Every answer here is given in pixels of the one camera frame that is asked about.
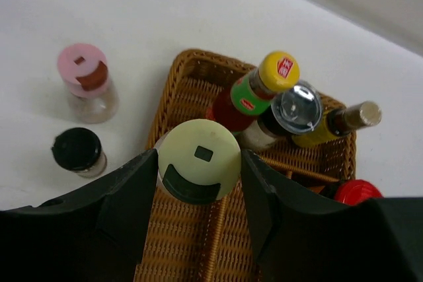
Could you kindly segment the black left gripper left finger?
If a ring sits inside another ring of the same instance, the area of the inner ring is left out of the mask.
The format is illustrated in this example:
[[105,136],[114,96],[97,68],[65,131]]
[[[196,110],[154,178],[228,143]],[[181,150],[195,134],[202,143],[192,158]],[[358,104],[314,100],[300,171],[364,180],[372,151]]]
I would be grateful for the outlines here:
[[150,149],[40,206],[1,212],[2,281],[132,281],[157,179]]

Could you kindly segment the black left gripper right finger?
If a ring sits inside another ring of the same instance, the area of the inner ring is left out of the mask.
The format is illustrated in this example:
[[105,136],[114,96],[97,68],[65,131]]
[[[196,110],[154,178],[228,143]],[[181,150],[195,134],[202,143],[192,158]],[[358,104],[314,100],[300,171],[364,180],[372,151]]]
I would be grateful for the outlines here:
[[422,199],[349,206],[286,178],[249,150],[241,181],[265,281],[421,281]]

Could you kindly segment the red lid chili sauce jar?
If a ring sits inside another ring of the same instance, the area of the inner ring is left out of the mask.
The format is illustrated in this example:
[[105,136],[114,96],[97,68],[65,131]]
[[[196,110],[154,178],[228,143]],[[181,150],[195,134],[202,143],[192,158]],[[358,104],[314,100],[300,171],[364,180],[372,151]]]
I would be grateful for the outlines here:
[[351,206],[371,198],[383,198],[383,194],[365,180],[349,180],[340,185],[334,195],[335,201]]

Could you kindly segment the black lid small spice jar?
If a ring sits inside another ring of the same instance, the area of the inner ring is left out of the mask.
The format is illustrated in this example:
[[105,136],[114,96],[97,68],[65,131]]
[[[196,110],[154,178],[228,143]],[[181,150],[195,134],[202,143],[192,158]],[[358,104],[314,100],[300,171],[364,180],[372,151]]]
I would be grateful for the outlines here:
[[55,162],[83,178],[95,178],[106,169],[107,157],[98,136],[84,127],[74,127],[55,137],[52,145]]

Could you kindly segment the small yellow label dark bottle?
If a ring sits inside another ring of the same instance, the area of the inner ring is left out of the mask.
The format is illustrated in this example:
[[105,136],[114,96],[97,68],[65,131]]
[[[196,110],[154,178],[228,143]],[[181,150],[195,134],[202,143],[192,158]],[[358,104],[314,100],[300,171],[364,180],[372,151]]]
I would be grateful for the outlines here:
[[376,126],[381,118],[382,111],[378,104],[365,101],[344,109],[337,108],[325,112],[317,128],[304,135],[293,135],[291,140],[298,147],[314,147],[341,139],[356,130]]

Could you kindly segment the yellow lid spice shaker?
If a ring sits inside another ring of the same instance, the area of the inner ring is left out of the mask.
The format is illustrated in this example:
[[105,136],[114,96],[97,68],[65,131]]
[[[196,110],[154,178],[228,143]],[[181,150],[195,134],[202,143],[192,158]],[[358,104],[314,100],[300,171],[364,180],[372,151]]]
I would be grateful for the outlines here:
[[217,122],[195,119],[166,132],[156,142],[157,187],[192,205],[207,205],[229,194],[239,180],[241,149]]

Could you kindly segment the black top salt grinder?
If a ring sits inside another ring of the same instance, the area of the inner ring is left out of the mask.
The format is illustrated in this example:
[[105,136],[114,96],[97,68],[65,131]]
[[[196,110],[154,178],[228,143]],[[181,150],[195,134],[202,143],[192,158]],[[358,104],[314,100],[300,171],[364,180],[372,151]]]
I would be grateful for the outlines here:
[[290,90],[275,96],[270,106],[237,136],[237,140],[242,148],[264,151],[284,137],[311,133],[322,117],[320,94],[313,85],[300,80]]

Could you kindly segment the pink lid spice shaker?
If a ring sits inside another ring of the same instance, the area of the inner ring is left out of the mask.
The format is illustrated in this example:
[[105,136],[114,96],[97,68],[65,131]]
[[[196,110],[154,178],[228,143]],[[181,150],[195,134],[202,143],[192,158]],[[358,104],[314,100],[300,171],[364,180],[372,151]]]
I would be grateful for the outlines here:
[[78,120],[102,123],[115,115],[119,98],[100,49],[92,44],[72,44],[58,55],[57,68]]

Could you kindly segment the yellow cap green label bottle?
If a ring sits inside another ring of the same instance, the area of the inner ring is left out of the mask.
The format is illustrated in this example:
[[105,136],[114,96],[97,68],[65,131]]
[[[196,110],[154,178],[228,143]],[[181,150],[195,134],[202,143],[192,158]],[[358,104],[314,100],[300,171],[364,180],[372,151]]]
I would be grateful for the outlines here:
[[267,110],[277,94],[293,88],[299,78],[299,64],[291,54],[271,52],[258,67],[217,95],[206,118],[237,135]]

